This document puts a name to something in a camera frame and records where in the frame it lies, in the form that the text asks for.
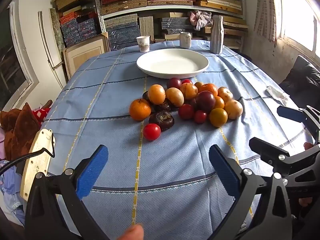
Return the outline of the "person's left hand thumb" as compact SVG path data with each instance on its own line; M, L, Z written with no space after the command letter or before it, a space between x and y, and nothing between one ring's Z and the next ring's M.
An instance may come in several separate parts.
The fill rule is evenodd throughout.
M141 224L130 226L117 240L143 240L144 228Z

